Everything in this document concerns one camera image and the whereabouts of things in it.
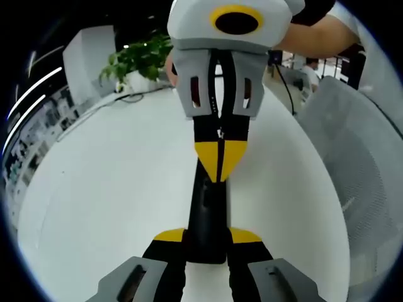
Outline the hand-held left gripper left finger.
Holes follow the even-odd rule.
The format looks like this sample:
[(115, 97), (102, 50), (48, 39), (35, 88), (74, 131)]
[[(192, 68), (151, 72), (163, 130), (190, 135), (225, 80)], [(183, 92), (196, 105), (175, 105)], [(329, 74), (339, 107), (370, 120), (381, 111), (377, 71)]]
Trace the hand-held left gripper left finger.
[(89, 301), (180, 301), (186, 282), (185, 229), (155, 236), (141, 257), (133, 256), (99, 280)]

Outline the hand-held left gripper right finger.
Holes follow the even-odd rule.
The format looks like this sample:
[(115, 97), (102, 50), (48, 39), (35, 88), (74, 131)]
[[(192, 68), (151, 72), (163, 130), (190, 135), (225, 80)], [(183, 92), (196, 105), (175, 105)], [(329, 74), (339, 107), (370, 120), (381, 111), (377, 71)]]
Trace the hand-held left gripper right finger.
[(271, 256), (255, 233), (231, 228), (227, 249), (234, 301), (324, 301), (315, 281), (287, 260)]

